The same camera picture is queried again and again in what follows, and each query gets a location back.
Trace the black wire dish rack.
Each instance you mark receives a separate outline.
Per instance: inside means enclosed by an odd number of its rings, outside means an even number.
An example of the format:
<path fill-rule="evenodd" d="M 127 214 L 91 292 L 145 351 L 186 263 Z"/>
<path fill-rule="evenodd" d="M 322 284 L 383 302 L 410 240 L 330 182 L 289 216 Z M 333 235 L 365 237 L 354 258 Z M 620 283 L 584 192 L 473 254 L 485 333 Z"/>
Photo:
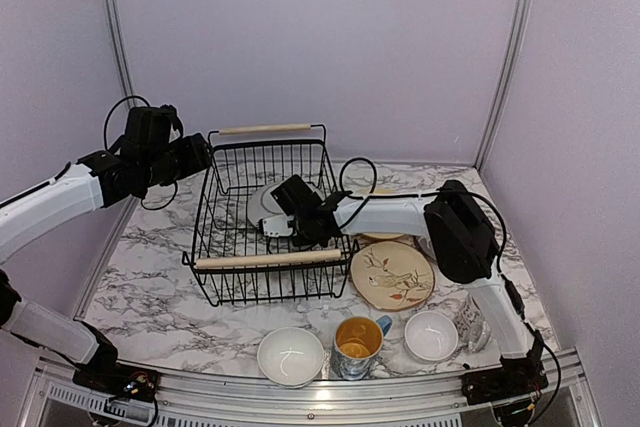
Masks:
<path fill-rule="evenodd" d="M 336 191 L 322 124 L 213 130 L 191 247 L 182 255 L 213 307 L 339 298 L 357 242 L 314 245 L 272 191 L 297 175 L 320 198 Z"/>

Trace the pale yellow round plate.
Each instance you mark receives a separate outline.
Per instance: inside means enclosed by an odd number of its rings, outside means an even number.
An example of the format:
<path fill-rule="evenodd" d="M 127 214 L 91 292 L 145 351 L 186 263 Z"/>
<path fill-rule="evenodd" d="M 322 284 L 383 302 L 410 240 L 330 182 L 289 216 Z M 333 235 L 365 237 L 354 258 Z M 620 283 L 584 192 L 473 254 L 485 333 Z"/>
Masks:
<path fill-rule="evenodd" d="M 373 191 L 374 194 L 379 194 L 379 195 L 390 195 L 394 193 L 393 189 L 389 189 L 389 188 L 376 188 Z M 363 238 L 367 238 L 369 240 L 372 241 L 391 241 L 391 240 L 396 240 L 402 237 L 401 233 L 371 233 L 371 232 L 367 232 L 367 233 L 362 233 L 361 237 Z"/>

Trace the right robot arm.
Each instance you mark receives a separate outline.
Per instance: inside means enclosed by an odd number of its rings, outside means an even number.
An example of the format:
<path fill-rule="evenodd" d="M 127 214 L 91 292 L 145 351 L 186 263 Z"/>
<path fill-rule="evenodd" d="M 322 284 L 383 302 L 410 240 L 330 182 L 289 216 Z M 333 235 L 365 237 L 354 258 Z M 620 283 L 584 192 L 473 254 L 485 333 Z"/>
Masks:
<path fill-rule="evenodd" d="M 459 181 L 447 181 L 425 193 L 357 195 L 342 190 L 321 198 L 298 175 L 278 185 L 271 196 L 289 217 L 294 234 L 311 245 L 364 233 L 428 238 L 441 274 L 469 293 L 500 352 L 499 367 L 464 375 L 464 393 L 519 395 L 547 387 L 545 343 L 527 322 L 515 284 L 501 271 L 506 242 L 496 238 L 483 210 L 489 204 L 485 197 Z"/>

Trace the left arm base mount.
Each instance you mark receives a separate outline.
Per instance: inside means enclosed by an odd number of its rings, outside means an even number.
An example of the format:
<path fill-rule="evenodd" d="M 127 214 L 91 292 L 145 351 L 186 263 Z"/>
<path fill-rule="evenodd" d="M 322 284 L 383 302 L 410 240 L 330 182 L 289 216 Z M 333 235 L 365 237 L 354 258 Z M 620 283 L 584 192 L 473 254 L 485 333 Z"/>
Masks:
<path fill-rule="evenodd" d="M 97 392 L 108 394 L 112 400 L 132 399 L 152 403 L 160 374 L 153 369 L 142 369 L 117 363 L 105 371 L 79 369 L 73 374 L 72 382 Z"/>

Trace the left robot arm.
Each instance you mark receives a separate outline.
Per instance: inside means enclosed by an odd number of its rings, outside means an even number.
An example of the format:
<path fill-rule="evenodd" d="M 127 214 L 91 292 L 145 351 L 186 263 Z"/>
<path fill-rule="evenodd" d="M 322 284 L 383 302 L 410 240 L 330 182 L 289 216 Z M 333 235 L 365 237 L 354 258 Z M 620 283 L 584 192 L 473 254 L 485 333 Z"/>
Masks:
<path fill-rule="evenodd" d="M 145 199 L 155 186 L 175 185 L 208 169 L 211 154 L 202 134 L 186 135 L 171 105 L 129 110 L 113 143 L 1 204 L 1 259 L 84 214 L 130 197 Z M 24 300 L 1 277 L 1 328 L 23 342 L 53 351 L 106 392 L 125 385 L 115 346 L 99 331 Z"/>

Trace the cream bird pattern plate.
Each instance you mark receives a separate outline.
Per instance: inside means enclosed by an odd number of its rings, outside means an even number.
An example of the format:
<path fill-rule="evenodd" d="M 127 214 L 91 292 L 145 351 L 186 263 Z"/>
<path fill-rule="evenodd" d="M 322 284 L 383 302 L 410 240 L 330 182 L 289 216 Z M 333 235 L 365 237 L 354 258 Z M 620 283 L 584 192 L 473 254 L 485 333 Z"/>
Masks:
<path fill-rule="evenodd" d="M 395 241 L 373 243 L 357 252 L 350 275 L 356 292 L 372 307 L 387 312 L 418 306 L 435 289 L 429 261 L 413 247 Z"/>

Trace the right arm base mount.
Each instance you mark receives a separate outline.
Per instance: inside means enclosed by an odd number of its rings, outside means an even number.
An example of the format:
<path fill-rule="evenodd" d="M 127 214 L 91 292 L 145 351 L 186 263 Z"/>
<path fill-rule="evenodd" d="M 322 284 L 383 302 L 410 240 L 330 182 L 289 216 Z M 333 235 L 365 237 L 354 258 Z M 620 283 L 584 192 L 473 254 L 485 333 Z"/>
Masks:
<path fill-rule="evenodd" d="M 537 393 L 549 386 L 547 377 L 540 371 L 519 367 L 467 372 L 461 382 L 462 394 L 470 406 Z"/>

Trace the red and teal plate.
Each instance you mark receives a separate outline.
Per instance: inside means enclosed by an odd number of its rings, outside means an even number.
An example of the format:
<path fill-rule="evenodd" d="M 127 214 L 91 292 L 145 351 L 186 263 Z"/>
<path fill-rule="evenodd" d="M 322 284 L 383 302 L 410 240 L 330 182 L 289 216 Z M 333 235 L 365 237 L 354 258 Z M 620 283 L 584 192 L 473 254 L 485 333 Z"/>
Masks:
<path fill-rule="evenodd" d="M 258 223 L 261 219 L 275 215 L 285 214 L 283 209 L 271 195 L 274 189 L 280 186 L 279 182 L 271 183 L 260 187 L 249 199 L 247 203 L 247 218 L 251 225 L 260 234 Z"/>

